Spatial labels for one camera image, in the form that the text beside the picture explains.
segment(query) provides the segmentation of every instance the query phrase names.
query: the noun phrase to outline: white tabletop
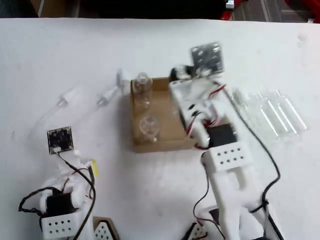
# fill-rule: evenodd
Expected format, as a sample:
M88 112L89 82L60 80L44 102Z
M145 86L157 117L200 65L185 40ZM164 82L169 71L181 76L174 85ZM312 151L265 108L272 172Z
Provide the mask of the white tabletop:
M26 142L61 93L78 83L94 92L112 86L118 68L167 76L174 65L191 64L191 47L214 41L223 47L222 82L244 91L281 89L308 123L300 138L271 149L282 179L268 199L287 239L319 239L319 38L317 24L302 23L1 19L3 239L41 239L37 216L18 212L18 204L51 176L52 159L39 157ZM112 218L123 240L180 239L206 190L201 151L132 153L128 116L129 106L118 96L82 122L86 137L77 139L77 148L97 159L100 172L93 213ZM240 131L252 146L261 182L270 182L276 176L270 160L245 129ZM210 192L200 208L214 204ZM37 198L27 204L37 205Z

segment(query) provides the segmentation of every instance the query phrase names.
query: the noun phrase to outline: yellow label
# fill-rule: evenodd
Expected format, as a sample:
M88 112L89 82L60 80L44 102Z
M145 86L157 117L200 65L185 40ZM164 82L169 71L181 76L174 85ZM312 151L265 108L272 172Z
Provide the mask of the yellow label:
M92 161L92 171L93 171L94 177L96 178L99 176L97 161L95 159L91 159L91 161Z

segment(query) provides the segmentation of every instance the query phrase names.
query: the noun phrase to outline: circuit board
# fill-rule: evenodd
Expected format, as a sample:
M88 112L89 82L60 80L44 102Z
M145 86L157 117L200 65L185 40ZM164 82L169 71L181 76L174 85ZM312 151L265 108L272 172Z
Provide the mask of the circuit board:
M63 127L47 131L49 153L66 152L74 149L71 127Z

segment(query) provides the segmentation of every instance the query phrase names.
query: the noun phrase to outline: cardboard box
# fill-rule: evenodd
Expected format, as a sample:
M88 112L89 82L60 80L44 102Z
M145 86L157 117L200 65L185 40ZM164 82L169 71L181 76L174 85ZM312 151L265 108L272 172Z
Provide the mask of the cardboard box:
M169 79L153 78L151 106L145 111L139 111L135 106L133 85L130 87L131 124L133 135L133 149L137 153L174 151L191 149L196 140L187 137L186 130L181 122L179 113L175 114L175 104L169 94ZM155 115L160 124L158 141L143 143L140 131L141 119L148 115Z

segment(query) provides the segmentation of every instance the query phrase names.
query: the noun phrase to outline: white plastic block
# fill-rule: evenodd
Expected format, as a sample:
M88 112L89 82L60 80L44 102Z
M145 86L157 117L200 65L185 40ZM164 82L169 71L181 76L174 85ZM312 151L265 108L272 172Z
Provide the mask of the white plastic block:
M44 239L66 238L76 235L83 218L80 212L45 217L41 220Z
M241 141L211 147L204 155L206 163L216 172L227 171L252 162L252 157L245 144Z
M201 239L201 240L208 239L208 232L203 226L201 226L197 222L193 226L193 229L188 237L188 240L194 240L194 239Z
M114 240L111 230L105 222L100 222L94 231L96 240Z

